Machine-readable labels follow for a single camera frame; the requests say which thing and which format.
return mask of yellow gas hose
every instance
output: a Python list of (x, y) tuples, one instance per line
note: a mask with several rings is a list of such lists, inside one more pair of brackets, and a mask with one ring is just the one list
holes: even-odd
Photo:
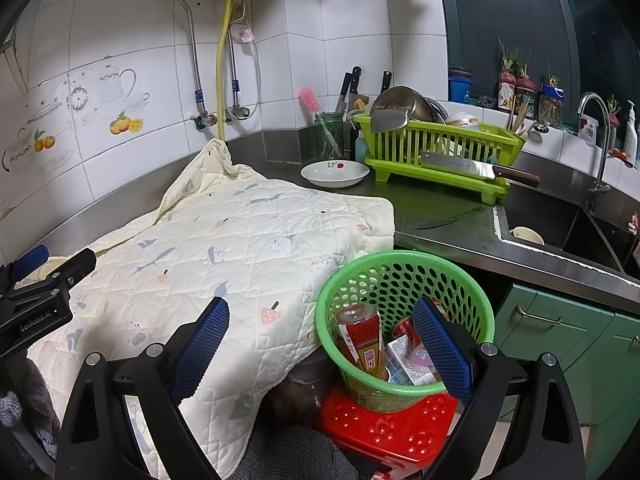
[(231, 21), (231, 10), (234, 0), (225, 0), (225, 15), (222, 19), (222, 29), (220, 30), (220, 40), (218, 41), (218, 53), (216, 55), (216, 94), (218, 98), (218, 138), (225, 140), (225, 99), (224, 86), (222, 81), (222, 63), (225, 55), (226, 32)]

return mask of sink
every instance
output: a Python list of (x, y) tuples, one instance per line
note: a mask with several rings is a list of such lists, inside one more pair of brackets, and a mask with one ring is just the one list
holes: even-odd
[[(600, 231), (590, 213), (581, 206), (526, 186), (511, 184), (502, 204), (508, 229), (522, 226), (533, 229), (545, 241), (544, 250), (585, 263), (598, 264), (623, 272), (617, 254)], [(542, 246), (502, 236), (536, 248)]]
[(623, 272), (627, 276), (640, 280), (640, 265), (633, 256), (633, 251), (638, 246), (638, 239), (626, 229), (599, 218), (594, 220), (622, 265)]

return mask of red plastic stool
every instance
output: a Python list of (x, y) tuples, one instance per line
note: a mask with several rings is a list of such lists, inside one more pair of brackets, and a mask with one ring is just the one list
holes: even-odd
[(429, 396), (397, 413), (375, 413), (353, 402), (342, 384), (334, 387), (316, 416), (316, 430), (339, 447), (392, 468), (380, 478), (401, 480), (437, 457), (458, 401)]

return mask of green dish rack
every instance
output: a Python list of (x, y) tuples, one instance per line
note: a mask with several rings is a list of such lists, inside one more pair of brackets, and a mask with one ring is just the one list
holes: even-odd
[(340, 368), (347, 390), (359, 405), (379, 413), (405, 410), (424, 397), (445, 391), (441, 381), (424, 386), (392, 384), (351, 364), (336, 342), (334, 315), (350, 304), (376, 306), (383, 337), (390, 341), (393, 327), (414, 312), (415, 300), (440, 300), (452, 322), (478, 342), (494, 340), (494, 312), (476, 280), (456, 264), (418, 251), (381, 251), (366, 254), (341, 267), (318, 295), (316, 332), (332, 361)]
[(492, 124), (480, 124), (480, 130), (448, 126), (447, 124), (409, 121), (400, 130), (379, 134), (371, 133), (371, 117), (366, 114), (353, 118), (360, 125), (369, 147), (365, 163), (376, 171), (376, 180), (386, 182), (391, 173), (420, 178), (480, 192), (482, 202), (494, 206), (509, 190), (509, 183), (503, 178), (492, 182), (469, 176), (448, 173), (445, 170), (423, 168), (420, 162), (422, 152), (442, 153), (461, 156), (510, 166), (524, 146), (519, 136)]

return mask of countertop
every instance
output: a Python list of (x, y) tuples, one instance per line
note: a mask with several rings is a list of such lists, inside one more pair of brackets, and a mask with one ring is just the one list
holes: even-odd
[[(255, 170), (267, 178), (315, 187), (300, 175), (300, 164), (264, 162)], [(496, 232), (501, 206), (431, 229), (416, 229), (426, 222), (453, 218), (480, 205), (479, 195), (431, 182), (391, 175), (384, 184), (373, 172), (356, 186), (339, 189), (350, 195), (379, 196), (394, 206), (396, 245), (421, 250), (454, 262), (514, 280), (569, 294), (605, 308), (640, 316), (640, 282), (531, 248), (506, 242)]]

